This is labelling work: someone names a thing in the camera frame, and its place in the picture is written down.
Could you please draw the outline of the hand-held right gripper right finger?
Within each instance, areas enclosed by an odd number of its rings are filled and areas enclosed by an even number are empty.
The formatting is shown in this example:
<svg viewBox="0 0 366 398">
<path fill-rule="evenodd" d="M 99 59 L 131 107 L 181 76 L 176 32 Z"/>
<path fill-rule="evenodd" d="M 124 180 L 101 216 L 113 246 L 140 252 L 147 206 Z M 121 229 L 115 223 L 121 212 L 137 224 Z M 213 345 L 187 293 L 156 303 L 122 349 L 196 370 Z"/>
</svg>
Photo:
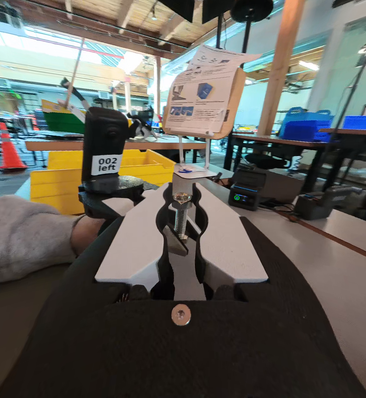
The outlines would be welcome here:
<svg viewBox="0 0 366 398">
<path fill-rule="evenodd" d="M 193 184 L 196 239 L 195 272 L 211 291 L 240 283 L 262 283 L 269 277 L 241 217 L 199 183 Z"/>
</svg>

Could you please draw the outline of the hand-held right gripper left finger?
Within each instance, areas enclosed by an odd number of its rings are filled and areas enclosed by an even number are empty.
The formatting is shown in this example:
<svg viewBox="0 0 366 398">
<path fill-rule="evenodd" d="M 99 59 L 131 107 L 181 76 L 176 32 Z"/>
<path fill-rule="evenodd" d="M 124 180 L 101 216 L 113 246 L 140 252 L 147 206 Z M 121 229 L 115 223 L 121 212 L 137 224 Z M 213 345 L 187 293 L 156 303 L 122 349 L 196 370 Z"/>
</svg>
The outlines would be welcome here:
<svg viewBox="0 0 366 398">
<path fill-rule="evenodd" d="M 95 275 L 96 282 L 117 282 L 152 289 L 160 282 L 158 262 L 164 252 L 164 236 L 156 219 L 166 205 L 170 182 L 151 192 L 128 211 Z"/>
</svg>

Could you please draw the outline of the silver threaded bolt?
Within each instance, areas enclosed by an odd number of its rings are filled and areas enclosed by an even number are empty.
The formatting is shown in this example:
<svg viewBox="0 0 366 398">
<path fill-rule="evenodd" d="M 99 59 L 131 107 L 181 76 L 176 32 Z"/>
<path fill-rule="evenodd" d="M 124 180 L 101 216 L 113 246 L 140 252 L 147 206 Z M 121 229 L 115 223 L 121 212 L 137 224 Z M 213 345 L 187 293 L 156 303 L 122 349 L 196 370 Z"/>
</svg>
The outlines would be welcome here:
<svg viewBox="0 0 366 398">
<path fill-rule="evenodd" d="M 182 242 L 186 242 L 188 237 L 186 235 L 188 209 L 179 209 L 175 213 L 175 232 Z"/>
</svg>

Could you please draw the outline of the silver hex nut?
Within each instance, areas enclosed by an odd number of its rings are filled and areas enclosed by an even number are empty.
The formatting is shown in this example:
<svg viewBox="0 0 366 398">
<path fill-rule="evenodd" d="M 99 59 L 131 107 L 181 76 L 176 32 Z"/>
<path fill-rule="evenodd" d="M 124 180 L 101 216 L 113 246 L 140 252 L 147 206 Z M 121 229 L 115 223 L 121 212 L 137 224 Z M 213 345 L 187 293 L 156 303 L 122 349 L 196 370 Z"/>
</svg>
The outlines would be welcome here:
<svg viewBox="0 0 366 398">
<path fill-rule="evenodd" d="M 188 210 L 192 205 L 192 195 L 189 193 L 179 192 L 172 196 L 171 206 L 178 211 Z"/>
</svg>

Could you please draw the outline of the person's left forearm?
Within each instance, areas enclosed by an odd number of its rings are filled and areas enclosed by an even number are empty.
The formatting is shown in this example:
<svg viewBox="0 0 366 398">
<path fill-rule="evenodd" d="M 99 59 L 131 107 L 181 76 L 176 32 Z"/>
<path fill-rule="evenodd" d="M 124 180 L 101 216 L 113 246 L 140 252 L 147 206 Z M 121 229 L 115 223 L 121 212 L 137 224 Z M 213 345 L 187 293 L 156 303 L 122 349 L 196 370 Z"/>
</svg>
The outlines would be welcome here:
<svg viewBox="0 0 366 398">
<path fill-rule="evenodd" d="M 71 234 L 81 218 L 16 195 L 0 197 L 0 283 L 72 263 Z"/>
</svg>

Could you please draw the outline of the person's left hand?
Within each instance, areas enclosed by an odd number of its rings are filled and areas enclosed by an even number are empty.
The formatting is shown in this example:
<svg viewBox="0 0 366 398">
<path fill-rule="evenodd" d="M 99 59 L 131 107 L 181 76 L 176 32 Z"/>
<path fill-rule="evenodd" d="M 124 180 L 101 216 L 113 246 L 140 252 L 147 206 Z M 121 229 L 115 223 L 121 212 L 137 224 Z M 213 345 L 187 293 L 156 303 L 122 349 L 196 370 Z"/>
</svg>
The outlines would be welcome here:
<svg viewBox="0 0 366 398">
<path fill-rule="evenodd" d="M 79 216 L 70 236 L 71 249 L 75 256 L 81 255 L 97 238 L 101 227 L 106 222 L 103 218 Z"/>
</svg>

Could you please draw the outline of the black and white gripper tool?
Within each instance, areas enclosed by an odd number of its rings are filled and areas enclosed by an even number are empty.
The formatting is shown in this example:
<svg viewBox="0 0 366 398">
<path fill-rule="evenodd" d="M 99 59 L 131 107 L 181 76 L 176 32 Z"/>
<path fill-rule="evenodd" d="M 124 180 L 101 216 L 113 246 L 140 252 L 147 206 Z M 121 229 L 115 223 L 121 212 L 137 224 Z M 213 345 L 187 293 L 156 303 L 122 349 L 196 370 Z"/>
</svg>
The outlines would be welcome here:
<svg viewBox="0 0 366 398">
<path fill-rule="evenodd" d="M 160 135 L 152 129 L 153 116 L 154 109 L 151 106 L 149 106 L 148 109 L 139 111 L 136 115 L 126 113 L 129 125 L 129 139 L 134 139 L 138 137 L 145 140 L 150 135 L 158 139 Z"/>
</svg>

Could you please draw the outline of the long wooden table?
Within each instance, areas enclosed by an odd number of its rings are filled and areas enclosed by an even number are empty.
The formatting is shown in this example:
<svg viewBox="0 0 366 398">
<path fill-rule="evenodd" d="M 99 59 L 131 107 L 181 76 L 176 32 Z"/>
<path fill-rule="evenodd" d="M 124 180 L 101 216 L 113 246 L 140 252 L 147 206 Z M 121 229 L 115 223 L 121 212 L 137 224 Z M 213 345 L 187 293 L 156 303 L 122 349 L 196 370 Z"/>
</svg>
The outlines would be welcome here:
<svg viewBox="0 0 366 398">
<path fill-rule="evenodd" d="M 91 165 L 92 155 L 112 155 L 117 154 L 122 156 L 123 149 L 117 147 L 112 143 L 87 143 L 83 141 L 49 141 L 41 139 L 28 139 L 25 141 L 26 149 L 29 151 L 49 151 L 49 152 L 65 152 L 83 150 L 83 155 L 89 155 Z M 124 144 L 126 150 L 200 150 L 205 149 L 206 143 L 201 141 L 193 141 L 178 137 L 149 137 L 146 140 L 133 140 Z M 74 165 L 73 155 L 68 155 L 66 160 L 61 160 L 60 165 L 53 165 L 51 159 L 48 159 L 47 168 L 49 170 L 69 170 L 80 169 L 82 167 L 82 160 L 79 166 Z"/>
</svg>

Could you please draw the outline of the black label printer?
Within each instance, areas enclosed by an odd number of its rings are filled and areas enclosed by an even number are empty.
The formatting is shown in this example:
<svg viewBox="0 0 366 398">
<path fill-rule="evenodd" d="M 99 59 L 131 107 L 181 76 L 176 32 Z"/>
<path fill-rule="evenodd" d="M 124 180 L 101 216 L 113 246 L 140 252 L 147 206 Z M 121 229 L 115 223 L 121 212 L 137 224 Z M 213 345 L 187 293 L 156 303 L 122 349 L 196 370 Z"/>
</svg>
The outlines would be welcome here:
<svg viewBox="0 0 366 398">
<path fill-rule="evenodd" d="M 239 167 L 230 187 L 228 204 L 248 211 L 256 211 L 266 183 L 266 173 L 253 168 Z"/>
</svg>

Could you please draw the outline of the yellow plastic bin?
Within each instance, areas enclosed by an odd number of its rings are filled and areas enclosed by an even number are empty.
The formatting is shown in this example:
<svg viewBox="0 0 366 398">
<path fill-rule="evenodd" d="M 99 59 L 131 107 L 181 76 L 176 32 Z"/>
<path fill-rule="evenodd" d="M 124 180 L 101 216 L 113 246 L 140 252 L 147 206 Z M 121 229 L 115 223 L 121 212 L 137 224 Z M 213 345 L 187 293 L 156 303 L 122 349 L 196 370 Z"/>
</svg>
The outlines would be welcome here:
<svg viewBox="0 0 366 398">
<path fill-rule="evenodd" d="M 30 200 L 50 205 L 63 215 L 84 213 L 78 197 L 82 162 L 82 150 L 49 152 L 47 170 L 31 172 Z M 162 186 L 172 182 L 175 165 L 172 160 L 152 150 L 124 150 L 119 174 Z"/>
</svg>

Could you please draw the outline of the wooden instruction board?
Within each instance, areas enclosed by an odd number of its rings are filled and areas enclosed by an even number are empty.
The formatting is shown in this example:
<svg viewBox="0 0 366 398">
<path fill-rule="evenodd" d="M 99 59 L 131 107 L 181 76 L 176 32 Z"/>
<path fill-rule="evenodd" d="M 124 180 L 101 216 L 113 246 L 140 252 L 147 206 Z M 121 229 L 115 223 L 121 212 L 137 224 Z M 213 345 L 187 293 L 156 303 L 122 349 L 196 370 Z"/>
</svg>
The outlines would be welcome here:
<svg viewBox="0 0 366 398">
<path fill-rule="evenodd" d="M 173 81 L 163 112 L 167 134 L 210 138 L 232 130 L 245 86 L 241 64 L 261 54 L 235 53 L 202 44 Z"/>
</svg>

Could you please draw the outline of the wooden work table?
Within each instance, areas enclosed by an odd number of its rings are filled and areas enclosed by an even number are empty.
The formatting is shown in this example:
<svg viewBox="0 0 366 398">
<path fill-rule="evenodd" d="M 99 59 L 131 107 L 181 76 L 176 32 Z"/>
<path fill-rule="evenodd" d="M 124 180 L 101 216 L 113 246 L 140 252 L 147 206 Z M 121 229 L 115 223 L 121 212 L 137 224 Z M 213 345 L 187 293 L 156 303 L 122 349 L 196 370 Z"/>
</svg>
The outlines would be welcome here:
<svg viewBox="0 0 366 398">
<path fill-rule="evenodd" d="M 338 154 L 322 188 L 325 191 L 337 180 L 339 170 L 346 158 L 354 160 L 357 154 L 366 152 L 366 130 L 330 128 L 321 129 L 321 132 L 326 132 L 330 135 L 329 142 L 293 141 L 273 136 L 240 134 L 232 131 L 227 136 L 224 169 L 230 170 L 231 166 L 233 166 L 233 171 L 235 171 L 241 161 L 243 148 L 251 148 L 260 152 L 279 150 L 292 155 L 299 150 L 314 150 L 316 154 L 308 169 L 301 190 L 302 193 L 307 193 L 314 189 L 327 153 L 337 149 Z"/>
</svg>

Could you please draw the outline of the blue plastic crate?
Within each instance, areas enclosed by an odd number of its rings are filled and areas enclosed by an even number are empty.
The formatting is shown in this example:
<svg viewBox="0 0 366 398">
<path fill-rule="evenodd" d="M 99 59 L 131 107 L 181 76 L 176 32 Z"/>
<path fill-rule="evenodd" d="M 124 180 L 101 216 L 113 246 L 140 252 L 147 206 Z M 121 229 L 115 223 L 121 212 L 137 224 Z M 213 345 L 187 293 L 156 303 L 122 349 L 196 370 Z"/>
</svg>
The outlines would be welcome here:
<svg viewBox="0 0 366 398">
<path fill-rule="evenodd" d="M 327 143 L 330 134 L 321 130 L 329 129 L 333 119 L 329 110 L 308 112 L 301 107 L 292 107 L 281 124 L 278 137 L 288 141 Z"/>
<path fill-rule="evenodd" d="M 342 128 L 348 130 L 366 130 L 366 116 L 346 116 Z"/>
</svg>

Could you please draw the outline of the black overhead stand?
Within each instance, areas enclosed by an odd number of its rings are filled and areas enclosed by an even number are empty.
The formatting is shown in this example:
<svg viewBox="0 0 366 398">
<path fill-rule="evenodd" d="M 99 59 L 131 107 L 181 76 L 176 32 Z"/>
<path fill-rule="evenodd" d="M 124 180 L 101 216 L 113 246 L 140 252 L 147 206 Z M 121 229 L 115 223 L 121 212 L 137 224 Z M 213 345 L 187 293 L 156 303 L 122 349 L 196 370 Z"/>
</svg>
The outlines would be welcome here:
<svg viewBox="0 0 366 398">
<path fill-rule="evenodd" d="M 244 52 L 247 48 L 251 24 L 268 18 L 274 9 L 272 0 L 161 0 L 158 2 L 171 9 L 175 15 L 162 28 L 158 38 L 159 44 L 170 43 L 168 38 L 173 36 L 178 27 L 184 22 L 192 23 L 195 13 L 201 11 L 202 24 L 217 18 L 215 47 L 221 49 L 223 26 L 225 26 L 224 32 L 227 32 L 224 15 L 229 12 L 234 22 L 245 24 Z"/>
</svg>

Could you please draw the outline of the light wooden post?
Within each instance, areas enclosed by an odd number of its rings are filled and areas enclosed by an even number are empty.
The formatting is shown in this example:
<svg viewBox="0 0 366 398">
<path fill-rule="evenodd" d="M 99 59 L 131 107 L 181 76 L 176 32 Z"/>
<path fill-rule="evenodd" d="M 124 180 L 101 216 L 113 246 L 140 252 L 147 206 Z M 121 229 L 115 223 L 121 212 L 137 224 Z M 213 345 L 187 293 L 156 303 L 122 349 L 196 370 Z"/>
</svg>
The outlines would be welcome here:
<svg viewBox="0 0 366 398">
<path fill-rule="evenodd" d="M 305 0 L 287 0 L 271 65 L 265 100 L 258 126 L 258 135 L 269 136 L 275 122 L 280 97 L 285 85 L 290 57 L 304 10 Z"/>
</svg>

